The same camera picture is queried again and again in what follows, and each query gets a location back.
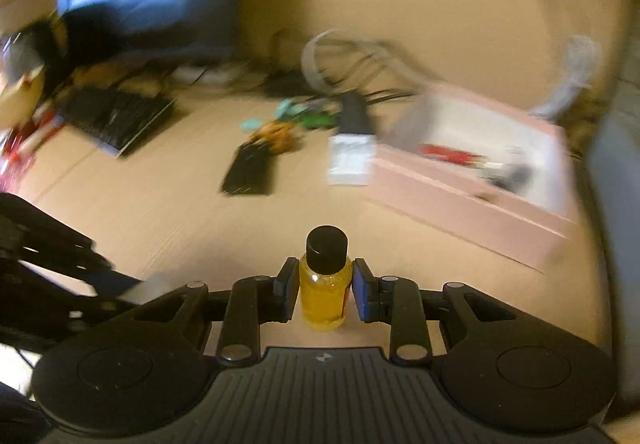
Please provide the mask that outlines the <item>yellow liquid bottle black cap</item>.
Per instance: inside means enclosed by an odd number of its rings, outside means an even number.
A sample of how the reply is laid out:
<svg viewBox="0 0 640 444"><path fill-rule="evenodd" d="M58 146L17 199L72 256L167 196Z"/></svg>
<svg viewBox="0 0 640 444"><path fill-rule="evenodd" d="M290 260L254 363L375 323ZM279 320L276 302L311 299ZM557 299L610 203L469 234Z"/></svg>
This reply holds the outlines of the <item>yellow liquid bottle black cap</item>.
<svg viewBox="0 0 640 444"><path fill-rule="evenodd" d="M306 238L299 262L299 295L305 322L320 331L331 331L345 320L352 283L348 238L338 227L322 225Z"/></svg>

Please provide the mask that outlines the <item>black rectangular device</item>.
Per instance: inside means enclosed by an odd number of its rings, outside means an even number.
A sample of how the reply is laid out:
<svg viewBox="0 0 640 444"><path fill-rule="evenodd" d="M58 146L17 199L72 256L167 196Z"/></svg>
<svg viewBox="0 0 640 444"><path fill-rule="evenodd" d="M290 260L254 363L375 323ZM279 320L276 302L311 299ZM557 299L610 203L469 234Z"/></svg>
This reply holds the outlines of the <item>black rectangular device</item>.
<svg viewBox="0 0 640 444"><path fill-rule="evenodd" d="M220 190L228 196L270 195L276 156L266 143L245 143L236 151Z"/></svg>

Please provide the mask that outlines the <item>white power adapter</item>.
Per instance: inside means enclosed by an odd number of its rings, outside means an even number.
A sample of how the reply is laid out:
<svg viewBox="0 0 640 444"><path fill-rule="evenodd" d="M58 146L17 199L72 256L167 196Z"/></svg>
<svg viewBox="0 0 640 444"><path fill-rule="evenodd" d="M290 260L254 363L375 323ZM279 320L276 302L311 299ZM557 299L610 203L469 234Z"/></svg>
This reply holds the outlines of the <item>white power adapter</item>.
<svg viewBox="0 0 640 444"><path fill-rule="evenodd" d="M330 185L367 186L376 155L374 135L339 133L329 140Z"/></svg>

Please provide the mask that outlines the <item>red small block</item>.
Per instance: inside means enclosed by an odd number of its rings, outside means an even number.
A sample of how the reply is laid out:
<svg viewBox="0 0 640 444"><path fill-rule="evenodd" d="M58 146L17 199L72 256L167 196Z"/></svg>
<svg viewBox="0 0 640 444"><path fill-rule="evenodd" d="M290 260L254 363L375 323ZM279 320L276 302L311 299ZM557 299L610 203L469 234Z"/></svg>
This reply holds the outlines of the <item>red small block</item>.
<svg viewBox="0 0 640 444"><path fill-rule="evenodd" d="M423 144L419 148L419 154L429 160L461 167L479 167L486 162L485 157L474 154L474 152L434 144Z"/></svg>

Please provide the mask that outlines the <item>orange toy figure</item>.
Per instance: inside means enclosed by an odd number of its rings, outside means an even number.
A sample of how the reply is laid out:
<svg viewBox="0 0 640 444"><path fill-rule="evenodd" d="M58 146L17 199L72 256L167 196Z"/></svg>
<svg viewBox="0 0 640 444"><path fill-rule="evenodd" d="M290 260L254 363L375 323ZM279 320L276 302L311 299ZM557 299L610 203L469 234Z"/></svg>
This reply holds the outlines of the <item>orange toy figure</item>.
<svg viewBox="0 0 640 444"><path fill-rule="evenodd" d="M247 143L264 145L273 155L282 155L298 149L299 137L291 121L272 120L260 126Z"/></svg>

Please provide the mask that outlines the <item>light blue plastic crank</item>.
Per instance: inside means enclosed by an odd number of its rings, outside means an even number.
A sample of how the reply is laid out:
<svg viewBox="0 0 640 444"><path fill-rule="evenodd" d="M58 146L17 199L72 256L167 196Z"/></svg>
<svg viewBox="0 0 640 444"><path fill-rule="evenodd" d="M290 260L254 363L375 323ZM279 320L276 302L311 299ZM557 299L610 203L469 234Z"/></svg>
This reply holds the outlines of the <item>light blue plastic crank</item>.
<svg viewBox="0 0 640 444"><path fill-rule="evenodd" d="M272 114L269 122L291 122L295 121L298 117L301 117L305 112L308 112L309 106L303 103L297 103L292 98L281 100L277 106L276 111ZM265 126L267 121L258 119L247 119L240 124L240 129L245 133L257 132L262 126Z"/></svg>

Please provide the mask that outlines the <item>green purple toy car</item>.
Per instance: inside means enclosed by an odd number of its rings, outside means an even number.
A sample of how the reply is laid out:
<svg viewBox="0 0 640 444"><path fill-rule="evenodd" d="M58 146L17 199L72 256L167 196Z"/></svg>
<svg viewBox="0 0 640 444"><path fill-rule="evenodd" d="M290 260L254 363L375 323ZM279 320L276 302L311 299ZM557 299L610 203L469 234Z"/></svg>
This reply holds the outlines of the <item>green purple toy car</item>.
<svg viewBox="0 0 640 444"><path fill-rule="evenodd" d="M306 110L297 115L294 122L307 131L331 130L336 127L338 112L326 112L325 110Z"/></svg>

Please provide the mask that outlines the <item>pink open cardboard box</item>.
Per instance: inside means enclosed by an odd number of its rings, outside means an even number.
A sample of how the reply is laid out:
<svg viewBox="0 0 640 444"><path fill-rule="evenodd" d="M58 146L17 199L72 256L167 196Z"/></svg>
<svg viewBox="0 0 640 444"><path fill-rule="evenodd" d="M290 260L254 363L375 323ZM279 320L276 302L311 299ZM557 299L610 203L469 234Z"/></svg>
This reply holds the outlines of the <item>pink open cardboard box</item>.
<svg viewBox="0 0 640 444"><path fill-rule="evenodd" d="M519 147L529 156L532 176L511 193L486 181L480 166L422 157L423 144L486 160ZM429 86L378 140L368 192L386 207L540 272L565 244L575 217L563 131L447 83Z"/></svg>

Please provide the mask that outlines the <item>black power brick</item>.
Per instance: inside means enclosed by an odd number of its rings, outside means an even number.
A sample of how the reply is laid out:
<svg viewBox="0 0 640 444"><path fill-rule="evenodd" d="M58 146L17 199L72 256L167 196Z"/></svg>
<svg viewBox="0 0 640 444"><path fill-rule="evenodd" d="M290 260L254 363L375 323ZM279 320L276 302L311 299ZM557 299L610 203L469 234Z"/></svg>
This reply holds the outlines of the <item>black power brick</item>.
<svg viewBox="0 0 640 444"><path fill-rule="evenodd" d="M374 127L367 100L356 91L340 95L341 111L337 120L339 134L373 135Z"/></svg>

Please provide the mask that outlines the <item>black keyboard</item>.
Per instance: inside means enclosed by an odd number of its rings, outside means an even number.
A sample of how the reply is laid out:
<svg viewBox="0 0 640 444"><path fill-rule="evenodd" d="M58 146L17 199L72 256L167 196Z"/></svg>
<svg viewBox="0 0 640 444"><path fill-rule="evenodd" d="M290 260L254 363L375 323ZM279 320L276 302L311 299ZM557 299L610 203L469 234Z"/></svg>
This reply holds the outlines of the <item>black keyboard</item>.
<svg viewBox="0 0 640 444"><path fill-rule="evenodd" d="M175 101L157 95L114 89L75 90L61 106L60 116L114 157L126 157L163 126Z"/></svg>

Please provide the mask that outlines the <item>white power strip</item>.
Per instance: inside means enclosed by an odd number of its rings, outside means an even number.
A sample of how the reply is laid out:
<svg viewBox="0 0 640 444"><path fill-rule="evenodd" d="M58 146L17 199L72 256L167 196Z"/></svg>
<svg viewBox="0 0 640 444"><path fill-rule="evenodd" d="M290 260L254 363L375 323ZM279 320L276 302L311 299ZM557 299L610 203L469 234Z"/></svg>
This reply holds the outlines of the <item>white power strip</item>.
<svg viewBox="0 0 640 444"><path fill-rule="evenodd" d="M171 78L185 84L209 84L228 86L246 74L243 65L180 66L171 73Z"/></svg>

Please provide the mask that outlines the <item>glass-sided computer case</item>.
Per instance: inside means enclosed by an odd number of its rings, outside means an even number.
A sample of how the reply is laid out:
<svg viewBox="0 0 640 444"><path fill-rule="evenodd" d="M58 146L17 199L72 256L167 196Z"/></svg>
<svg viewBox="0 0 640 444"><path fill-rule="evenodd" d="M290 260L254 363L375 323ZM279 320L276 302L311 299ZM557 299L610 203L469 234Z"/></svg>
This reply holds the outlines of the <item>glass-sided computer case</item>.
<svg viewBox="0 0 640 444"><path fill-rule="evenodd" d="M608 260L620 396L639 399L639 134L608 115L587 157Z"/></svg>

